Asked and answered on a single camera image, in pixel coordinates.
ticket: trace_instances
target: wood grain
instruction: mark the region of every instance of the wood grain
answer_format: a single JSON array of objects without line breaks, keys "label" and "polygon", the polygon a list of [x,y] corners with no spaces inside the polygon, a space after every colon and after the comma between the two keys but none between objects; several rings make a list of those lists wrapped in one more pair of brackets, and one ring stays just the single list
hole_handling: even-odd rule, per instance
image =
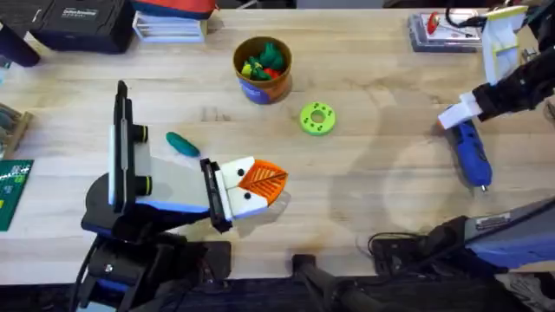
[{"label": "wood grain", "polygon": [[[232,277],[288,276],[296,252],[336,275],[374,272],[363,249],[378,231],[427,231],[466,214],[501,212],[551,196],[554,125],[536,111],[478,125],[493,164],[486,194],[461,182],[437,114],[484,81],[479,54],[413,53],[408,10],[222,10],[202,44],[135,42],[125,55],[56,53],[14,66],[0,101],[35,119],[16,152],[35,159],[10,230],[0,233],[0,283],[67,283],[93,239],[80,227],[85,194],[108,165],[116,82],[134,118],[150,126],[152,154],[183,166],[164,140],[182,134],[218,162],[253,155],[290,174],[271,211],[220,236],[208,222],[178,229],[192,240],[232,241]],[[241,93],[234,48],[275,36],[293,54],[291,93],[259,106]],[[336,128],[311,137],[301,107],[323,101]],[[544,266],[544,270],[553,268]]]}]

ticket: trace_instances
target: green toy broccoli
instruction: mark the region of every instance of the green toy broccoli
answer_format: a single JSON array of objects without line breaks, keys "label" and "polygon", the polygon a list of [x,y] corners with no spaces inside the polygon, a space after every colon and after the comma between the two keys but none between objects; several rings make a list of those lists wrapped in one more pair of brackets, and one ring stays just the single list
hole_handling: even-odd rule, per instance
[{"label": "green toy broccoli", "polygon": [[284,56],[279,49],[276,48],[273,42],[267,42],[264,46],[264,51],[260,54],[260,64],[265,68],[271,68],[281,71],[284,69],[285,61]]}]

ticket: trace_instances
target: green toy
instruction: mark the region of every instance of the green toy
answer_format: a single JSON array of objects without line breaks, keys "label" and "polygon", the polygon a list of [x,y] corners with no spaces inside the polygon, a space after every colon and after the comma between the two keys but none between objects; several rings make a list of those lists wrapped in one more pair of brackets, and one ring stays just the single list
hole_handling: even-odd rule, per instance
[{"label": "green toy", "polygon": [[274,70],[282,70],[285,66],[284,56],[273,42],[267,42],[265,44],[264,51],[260,54],[260,63],[264,68],[271,68]]},{"label": "green toy", "polygon": [[327,104],[312,102],[301,110],[299,115],[301,128],[310,135],[324,135],[333,129],[336,124],[336,113]]},{"label": "green toy", "polygon": [[251,68],[252,68],[250,79],[254,81],[271,80],[271,76],[264,72],[262,64],[260,64],[260,61],[256,57],[254,56],[249,57],[248,63],[251,64]]},{"label": "green toy", "polygon": [[271,80],[271,76],[264,72],[261,67],[256,67],[252,70],[251,79],[254,81],[268,81]]},{"label": "green toy", "polygon": [[166,133],[166,140],[173,148],[175,148],[178,152],[190,156],[190,157],[199,157],[200,151],[197,147],[195,147],[191,142],[185,140],[177,133],[169,132]]}]

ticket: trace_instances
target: red item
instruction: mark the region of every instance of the red item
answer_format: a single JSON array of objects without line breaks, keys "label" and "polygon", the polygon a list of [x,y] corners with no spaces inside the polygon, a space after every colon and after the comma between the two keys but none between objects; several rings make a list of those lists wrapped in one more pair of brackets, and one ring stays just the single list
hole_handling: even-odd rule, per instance
[{"label": "red item", "polygon": [[434,12],[432,13],[432,15],[430,15],[430,18],[428,19],[426,30],[428,31],[429,35],[432,35],[437,27],[440,25],[440,17],[437,15],[438,13]]},{"label": "red item", "polygon": [[264,72],[265,72],[266,74],[270,75],[270,77],[271,77],[272,79],[276,79],[276,78],[278,78],[278,77],[281,75],[280,72],[278,72],[277,70],[273,70],[273,69],[271,69],[271,68],[266,68],[266,69],[264,70]]}]

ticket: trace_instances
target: teal toy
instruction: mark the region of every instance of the teal toy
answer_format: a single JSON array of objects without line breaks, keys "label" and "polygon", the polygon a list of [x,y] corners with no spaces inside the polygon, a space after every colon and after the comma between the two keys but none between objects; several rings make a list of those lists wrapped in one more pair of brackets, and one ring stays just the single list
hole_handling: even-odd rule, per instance
[{"label": "teal toy", "polygon": [[185,140],[177,133],[169,132],[166,133],[166,140],[173,148],[175,148],[179,153],[182,153],[189,157],[199,157],[199,149],[191,144],[188,140]]},{"label": "teal toy", "polygon": [[260,64],[262,64],[264,68],[271,68],[274,70],[284,69],[284,56],[273,42],[267,42],[265,44],[264,51],[260,54]]}]

